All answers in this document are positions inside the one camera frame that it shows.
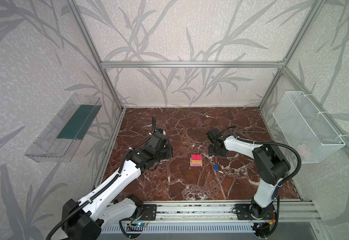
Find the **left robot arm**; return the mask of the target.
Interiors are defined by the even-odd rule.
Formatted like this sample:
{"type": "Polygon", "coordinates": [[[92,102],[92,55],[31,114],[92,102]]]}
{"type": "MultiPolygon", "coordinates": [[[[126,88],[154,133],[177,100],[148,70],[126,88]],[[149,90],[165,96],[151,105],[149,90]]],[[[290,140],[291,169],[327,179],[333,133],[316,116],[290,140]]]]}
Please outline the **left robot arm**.
{"type": "Polygon", "coordinates": [[[155,163],[173,156],[173,147],[163,129],[154,130],[142,144],[143,148],[129,149],[120,167],[96,189],[78,201],[68,200],[63,206],[62,220],[46,238],[52,239],[62,229],[68,240],[96,240],[103,228],[133,216],[142,205],[139,199],[128,197],[115,205],[111,202],[155,163]]]}

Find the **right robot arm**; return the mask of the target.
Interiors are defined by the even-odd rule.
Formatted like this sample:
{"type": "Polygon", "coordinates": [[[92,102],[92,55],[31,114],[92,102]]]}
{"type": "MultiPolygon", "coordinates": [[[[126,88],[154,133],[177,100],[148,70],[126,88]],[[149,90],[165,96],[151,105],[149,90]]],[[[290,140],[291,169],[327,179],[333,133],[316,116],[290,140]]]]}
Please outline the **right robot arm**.
{"type": "Polygon", "coordinates": [[[209,130],[206,136],[210,141],[208,146],[210,156],[225,157],[228,152],[236,152],[254,160],[260,182],[251,200],[250,210],[258,219],[271,208],[279,189],[297,175],[302,165],[298,151],[286,144],[251,141],[240,138],[235,133],[223,134],[218,129],[209,130]],[[290,163],[281,148],[289,150],[296,157],[297,165],[291,174],[288,174],[290,163]]]}

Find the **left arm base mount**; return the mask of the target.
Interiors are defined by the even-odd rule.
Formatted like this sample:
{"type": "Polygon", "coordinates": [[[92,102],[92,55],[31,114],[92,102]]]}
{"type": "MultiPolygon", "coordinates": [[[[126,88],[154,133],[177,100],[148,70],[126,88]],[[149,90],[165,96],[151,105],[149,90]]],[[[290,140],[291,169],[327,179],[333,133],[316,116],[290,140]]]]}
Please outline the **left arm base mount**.
{"type": "Polygon", "coordinates": [[[155,204],[142,204],[137,206],[131,216],[131,220],[154,221],[157,215],[158,206],[155,204]]]}

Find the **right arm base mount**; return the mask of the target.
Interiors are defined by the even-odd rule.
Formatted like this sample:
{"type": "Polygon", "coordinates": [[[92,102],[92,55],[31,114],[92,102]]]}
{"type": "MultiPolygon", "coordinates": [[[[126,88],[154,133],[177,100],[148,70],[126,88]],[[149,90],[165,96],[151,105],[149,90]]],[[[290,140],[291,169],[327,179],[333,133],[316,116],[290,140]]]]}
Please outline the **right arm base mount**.
{"type": "Polygon", "coordinates": [[[262,221],[273,220],[276,210],[272,204],[266,208],[252,204],[236,204],[231,212],[236,215],[238,220],[262,221]]]}

